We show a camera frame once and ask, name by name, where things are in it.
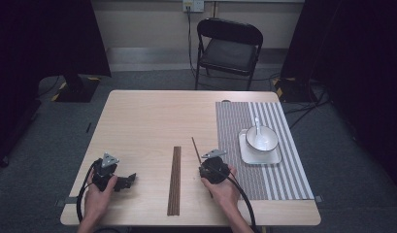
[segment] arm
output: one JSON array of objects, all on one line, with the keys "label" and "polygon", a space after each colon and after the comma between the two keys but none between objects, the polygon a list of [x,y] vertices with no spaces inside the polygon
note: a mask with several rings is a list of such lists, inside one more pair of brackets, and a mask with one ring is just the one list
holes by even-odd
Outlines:
[{"label": "arm", "polygon": [[117,181],[117,176],[111,177],[105,190],[100,191],[95,184],[92,184],[93,172],[92,169],[87,181],[89,187],[85,195],[83,221],[78,227],[78,233],[94,232],[96,225],[107,212],[111,194],[113,194]]},{"label": "arm", "polygon": [[[235,176],[237,170],[228,165],[231,174]],[[240,198],[240,192],[237,187],[230,181],[225,180],[219,184],[211,184],[207,179],[201,178],[201,182],[213,195],[217,205],[220,206],[226,217],[228,218],[231,229],[234,233],[249,233],[252,229],[248,226],[244,220],[240,211],[238,210],[238,199]]]}]

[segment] person's right hand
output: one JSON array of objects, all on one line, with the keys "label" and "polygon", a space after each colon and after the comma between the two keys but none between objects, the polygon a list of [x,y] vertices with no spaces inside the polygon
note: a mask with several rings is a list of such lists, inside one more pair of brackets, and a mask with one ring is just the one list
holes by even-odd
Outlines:
[{"label": "person's right hand", "polygon": [[[234,176],[237,174],[237,169],[232,165],[228,165],[228,168],[231,172],[231,174],[229,174],[229,178],[234,180]],[[238,199],[240,198],[240,191],[230,181],[225,179],[221,183],[212,184],[207,179],[201,178],[201,182],[210,191],[215,202],[222,210],[227,211],[230,208],[236,208]]]},{"label": "person's right hand", "polygon": [[[230,170],[229,178],[235,180],[237,169],[234,166],[228,165]],[[238,209],[238,199],[240,198],[240,191],[228,179],[218,184],[212,184],[207,179],[201,178],[201,182],[213,195],[215,202],[220,206],[234,233],[251,233],[252,229],[248,226]]]}]

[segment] black folding chair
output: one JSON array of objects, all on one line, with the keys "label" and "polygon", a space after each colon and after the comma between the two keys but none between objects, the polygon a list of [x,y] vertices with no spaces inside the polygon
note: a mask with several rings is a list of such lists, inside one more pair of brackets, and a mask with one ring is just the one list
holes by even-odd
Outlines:
[{"label": "black folding chair", "polygon": [[[198,89],[199,69],[248,76],[247,90],[261,52],[263,36],[254,26],[220,18],[206,18],[197,26],[199,48],[195,89]],[[210,38],[204,47],[203,37]]]}]

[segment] wooden table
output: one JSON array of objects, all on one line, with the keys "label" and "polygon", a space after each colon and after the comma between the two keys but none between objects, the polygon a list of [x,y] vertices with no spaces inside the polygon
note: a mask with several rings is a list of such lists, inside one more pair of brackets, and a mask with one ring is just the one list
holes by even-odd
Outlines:
[{"label": "wooden table", "polygon": [[[226,226],[227,219],[202,185],[194,138],[201,154],[217,149],[215,102],[279,102],[273,92],[115,90],[111,92],[89,144],[70,196],[107,151],[119,158],[116,175],[137,173],[130,189],[113,194],[102,224],[131,226]],[[167,216],[173,150],[182,147],[181,214]],[[317,225],[314,200],[251,201],[257,225]],[[250,223],[248,208],[239,208]],[[79,224],[75,205],[61,216]]]}]

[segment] black cable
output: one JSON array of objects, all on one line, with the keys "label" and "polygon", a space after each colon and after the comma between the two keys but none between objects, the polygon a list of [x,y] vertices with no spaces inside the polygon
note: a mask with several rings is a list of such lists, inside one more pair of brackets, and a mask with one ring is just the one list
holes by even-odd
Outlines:
[{"label": "black cable", "polygon": [[213,17],[215,17],[215,12],[216,12],[216,1],[214,1],[214,11],[213,11]]},{"label": "black cable", "polygon": [[85,187],[85,189],[86,189],[87,187],[89,187],[91,184],[93,184],[93,183],[90,183],[89,185],[87,185],[87,186]]},{"label": "black cable", "polygon": [[234,178],[235,183],[237,183],[237,185],[238,185],[239,187],[241,187],[240,184],[239,184],[238,181],[237,181],[237,178],[234,176],[234,174],[231,173],[231,176]]},{"label": "black cable", "polygon": [[341,4],[343,4],[343,0],[340,0],[340,1],[338,2],[337,8],[335,9],[334,14],[331,16],[331,19],[330,19],[329,23],[327,24],[327,26],[326,26],[326,28],[325,28],[325,32],[324,32],[323,38],[322,38],[321,43],[320,43],[320,45],[319,45],[319,47],[318,47],[317,56],[314,58],[313,67],[311,68],[311,72],[310,72],[310,76],[309,76],[308,85],[310,85],[310,80],[311,80],[311,78],[312,78],[312,76],[313,76],[313,73],[314,73],[314,71],[315,71],[316,64],[317,64],[318,60],[320,59],[319,56],[320,56],[321,53],[322,53],[322,49],[323,49],[323,47],[324,47],[324,43],[325,43],[325,41],[326,41],[326,38],[327,38],[328,35],[329,35],[329,32],[330,32],[330,30],[331,30],[331,26],[333,25],[333,22],[334,22],[334,20],[335,20],[335,16],[337,15],[338,11],[340,10]]},{"label": "black cable", "polygon": [[281,75],[281,72],[278,72],[278,73],[272,74],[272,75],[270,76],[270,78],[269,78],[269,80],[268,80],[268,84],[269,84],[269,86],[270,86],[270,91],[273,91],[273,84],[272,84],[271,80],[276,79],[276,78],[279,78],[280,75]]},{"label": "black cable", "polygon": [[189,54],[189,69],[191,70],[192,76],[195,78],[195,68],[192,65],[192,43],[191,43],[191,9],[186,7],[186,15],[188,16],[188,54]]},{"label": "black cable", "polygon": [[316,101],[316,104],[314,104],[312,107],[309,107],[309,108],[305,108],[305,107],[304,107],[304,109],[300,110],[300,111],[306,111],[306,112],[303,113],[300,117],[298,117],[298,119],[295,120],[295,122],[293,122],[293,123],[291,124],[291,126],[289,126],[289,129],[291,129],[292,127],[294,127],[295,124],[297,124],[297,123],[298,123],[304,116],[306,116],[310,111],[312,111],[312,110],[316,109],[317,107],[322,106],[322,105],[324,105],[324,104],[326,104],[326,103],[329,103],[329,100],[326,100],[325,102],[320,103],[325,93],[326,93],[326,91],[322,91],[321,95],[319,96],[319,99]]},{"label": "black cable", "polygon": [[88,172],[86,173],[85,180],[83,180],[83,186],[81,187],[80,193],[77,196],[77,216],[78,220],[81,222],[83,220],[83,211],[81,210],[81,202],[83,201],[83,194],[85,193],[85,189],[87,186],[85,186],[86,181],[88,181],[89,174],[91,173],[92,168],[95,166],[96,161],[91,164],[89,167]]},{"label": "black cable", "polygon": [[285,115],[294,114],[294,113],[303,112],[303,111],[315,108],[315,105],[312,105],[312,104],[307,104],[307,105],[299,104],[299,105],[301,105],[301,107],[302,107],[301,109],[291,109],[291,110],[288,110],[287,112],[285,112],[284,114]]},{"label": "black cable", "polygon": [[247,194],[246,194],[246,193],[243,191],[243,189],[242,189],[237,183],[235,183],[231,178],[226,177],[226,179],[228,179],[228,181],[230,181],[232,184],[234,184],[234,185],[238,188],[238,190],[240,191],[241,195],[243,196],[244,201],[246,202],[247,207],[248,207],[249,216],[250,216],[250,221],[251,221],[251,228],[252,228],[253,231],[257,231],[257,229],[256,229],[256,223],[255,223],[255,215],[253,214],[252,205],[251,205],[250,202],[249,202],[249,199],[248,199],[248,197],[247,197]]},{"label": "black cable", "polygon": [[118,231],[116,229],[113,229],[111,227],[105,227],[105,228],[98,229],[98,230],[94,231],[94,233],[101,233],[102,231],[107,231],[107,230],[108,231],[114,231],[116,233],[120,233],[120,231]]},{"label": "black cable", "polygon": [[[272,79],[275,79],[279,75],[280,75],[280,73],[276,73],[276,74],[272,74],[269,78],[258,79],[258,80],[253,80],[253,81],[270,81]],[[202,74],[200,74],[200,76],[205,76],[205,77],[208,77],[208,78],[216,78],[216,79],[226,79],[226,80],[242,80],[242,81],[247,81],[248,80],[248,79],[240,79],[240,78],[221,77],[221,76],[207,76],[207,75],[202,75]],[[222,87],[218,87],[218,86],[214,86],[214,85],[210,85],[210,84],[206,84],[206,83],[198,83],[198,84],[206,86],[206,87],[220,89],[220,90],[230,90],[230,89],[225,89],[225,88],[222,88]]]}]

